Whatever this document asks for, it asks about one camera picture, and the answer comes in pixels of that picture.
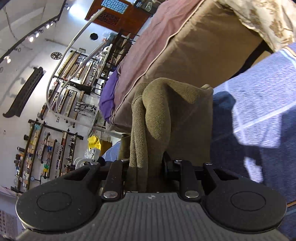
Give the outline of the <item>khaki olive sweatshirt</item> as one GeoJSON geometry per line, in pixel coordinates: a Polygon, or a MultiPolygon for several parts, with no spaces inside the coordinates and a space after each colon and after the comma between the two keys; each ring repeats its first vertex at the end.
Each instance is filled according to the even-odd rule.
{"type": "Polygon", "coordinates": [[[210,162],[213,88],[198,88],[168,78],[138,85],[132,101],[126,189],[161,190],[163,154],[194,166],[210,162]]]}

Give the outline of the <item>yellow bag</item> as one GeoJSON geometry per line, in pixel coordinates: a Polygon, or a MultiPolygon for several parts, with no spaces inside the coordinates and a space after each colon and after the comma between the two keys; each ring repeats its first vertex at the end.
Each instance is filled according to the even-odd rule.
{"type": "Polygon", "coordinates": [[[88,150],[92,150],[92,149],[101,150],[100,139],[97,136],[91,136],[87,140],[88,140],[88,150]]]}

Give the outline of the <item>blue striped bed sheet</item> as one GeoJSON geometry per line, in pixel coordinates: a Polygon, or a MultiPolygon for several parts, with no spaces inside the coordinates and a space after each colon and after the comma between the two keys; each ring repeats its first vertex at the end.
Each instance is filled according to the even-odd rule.
{"type": "Polygon", "coordinates": [[[202,195],[164,185],[103,204],[93,240],[295,240],[295,44],[213,88],[202,195]]]}

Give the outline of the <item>purple cushion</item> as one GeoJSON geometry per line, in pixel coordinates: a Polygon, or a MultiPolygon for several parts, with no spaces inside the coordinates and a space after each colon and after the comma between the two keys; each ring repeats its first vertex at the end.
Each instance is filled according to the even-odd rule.
{"type": "Polygon", "coordinates": [[[99,110],[101,111],[101,114],[107,123],[110,123],[109,119],[111,117],[112,111],[115,108],[114,93],[118,79],[118,70],[115,69],[101,92],[99,110]]]}

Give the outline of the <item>brown and mauve bed cover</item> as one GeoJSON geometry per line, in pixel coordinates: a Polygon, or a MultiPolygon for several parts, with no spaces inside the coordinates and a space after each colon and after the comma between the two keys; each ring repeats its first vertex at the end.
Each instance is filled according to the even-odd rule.
{"type": "Polygon", "coordinates": [[[150,23],[118,67],[114,109],[107,126],[111,131],[130,132],[131,104],[139,84],[169,78],[196,87],[217,87],[245,71],[245,62],[263,43],[233,11],[215,1],[198,3],[161,49],[152,36],[154,25],[150,23]]]}

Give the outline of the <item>red-brown wooden cabinet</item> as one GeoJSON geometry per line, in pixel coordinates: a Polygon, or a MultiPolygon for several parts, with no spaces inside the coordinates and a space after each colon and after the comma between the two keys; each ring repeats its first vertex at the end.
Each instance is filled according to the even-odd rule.
{"type": "Polygon", "coordinates": [[[96,20],[97,25],[124,35],[137,34],[151,16],[128,1],[93,1],[85,20],[89,20],[97,11],[105,8],[96,20]]]}

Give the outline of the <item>beige floral patterned pillow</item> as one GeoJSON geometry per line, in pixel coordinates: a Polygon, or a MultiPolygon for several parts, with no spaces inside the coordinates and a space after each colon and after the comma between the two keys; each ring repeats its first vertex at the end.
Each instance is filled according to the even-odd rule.
{"type": "Polygon", "coordinates": [[[219,4],[234,11],[241,23],[257,32],[276,52],[295,42],[295,2],[228,0],[219,4]]]}

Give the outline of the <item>black wall display rack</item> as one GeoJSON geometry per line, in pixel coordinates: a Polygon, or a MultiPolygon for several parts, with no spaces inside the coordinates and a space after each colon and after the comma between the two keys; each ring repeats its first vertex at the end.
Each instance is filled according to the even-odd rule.
{"type": "Polygon", "coordinates": [[[28,120],[30,131],[23,136],[25,147],[17,147],[14,159],[15,178],[11,190],[17,194],[30,189],[34,181],[40,184],[62,174],[63,163],[72,166],[77,141],[83,136],[61,130],[38,119],[28,120]]]}

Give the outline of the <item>black curved wall shelf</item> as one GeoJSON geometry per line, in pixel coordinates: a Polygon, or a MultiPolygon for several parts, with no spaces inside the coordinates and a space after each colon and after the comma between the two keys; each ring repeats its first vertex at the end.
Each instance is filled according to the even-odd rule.
{"type": "Polygon", "coordinates": [[[38,85],[39,81],[44,76],[44,70],[42,67],[34,67],[33,73],[29,76],[23,87],[20,89],[15,97],[15,100],[11,104],[11,107],[6,113],[3,113],[3,117],[12,118],[13,116],[20,117],[21,113],[27,104],[31,94],[38,85]]]}

